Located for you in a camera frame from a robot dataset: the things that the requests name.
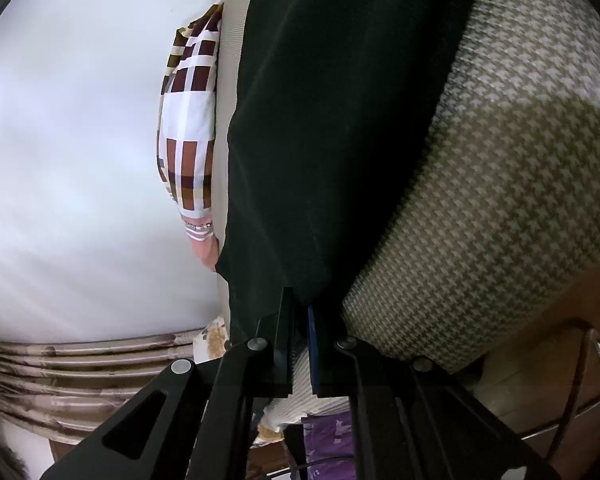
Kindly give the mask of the pink patterned pillow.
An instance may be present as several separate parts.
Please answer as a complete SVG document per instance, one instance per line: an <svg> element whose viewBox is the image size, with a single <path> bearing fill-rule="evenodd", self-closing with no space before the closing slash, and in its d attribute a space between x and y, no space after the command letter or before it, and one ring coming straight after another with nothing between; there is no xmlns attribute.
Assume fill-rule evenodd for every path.
<svg viewBox="0 0 600 480"><path fill-rule="evenodd" d="M193 252L208 269L219 259L212 220L216 80L223 5L175 32L160 88L156 159Z"/></svg>

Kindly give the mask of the beige striped curtain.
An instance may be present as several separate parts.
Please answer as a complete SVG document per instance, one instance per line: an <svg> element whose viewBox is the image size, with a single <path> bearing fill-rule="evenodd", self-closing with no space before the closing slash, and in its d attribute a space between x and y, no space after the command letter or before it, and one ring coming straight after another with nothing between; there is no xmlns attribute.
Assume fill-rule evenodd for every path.
<svg viewBox="0 0 600 480"><path fill-rule="evenodd" d="M194 360L200 331L75 344L0 342L0 417L76 445L172 362Z"/></svg>

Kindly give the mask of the black pants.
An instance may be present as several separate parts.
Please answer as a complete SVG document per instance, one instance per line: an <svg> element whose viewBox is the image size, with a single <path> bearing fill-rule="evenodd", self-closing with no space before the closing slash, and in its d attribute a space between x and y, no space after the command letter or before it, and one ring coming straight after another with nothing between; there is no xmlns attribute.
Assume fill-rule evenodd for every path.
<svg viewBox="0 0 600 480"><path fill-rule="evenodd" d="M285 288L339 309L430 152L475 0L250 0L219 272L230 336Z"/></svg>

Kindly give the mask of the floral cushion brown white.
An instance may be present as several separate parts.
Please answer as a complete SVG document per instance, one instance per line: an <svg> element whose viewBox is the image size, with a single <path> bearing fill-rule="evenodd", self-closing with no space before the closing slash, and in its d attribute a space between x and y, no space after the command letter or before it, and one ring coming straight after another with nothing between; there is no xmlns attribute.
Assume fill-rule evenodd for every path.
<svg viewBox="0 0 600 480"><path fill-rule="evenodd" d="M215 359L221 359L230 345L230 334L222 315L215 318L193 340L193 359L196 364L202 364Z"/></svg>

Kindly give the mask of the purple cloth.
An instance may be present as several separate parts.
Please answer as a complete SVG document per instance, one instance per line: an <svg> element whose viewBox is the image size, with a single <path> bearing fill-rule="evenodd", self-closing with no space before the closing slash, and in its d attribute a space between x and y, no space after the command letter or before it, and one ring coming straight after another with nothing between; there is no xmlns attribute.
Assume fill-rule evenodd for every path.
<svg viewBox="0 0 600 480"><path fill-rule="evenodd" d="M302 419L308 478L355 480L354 440L349 412Z"/></svg>

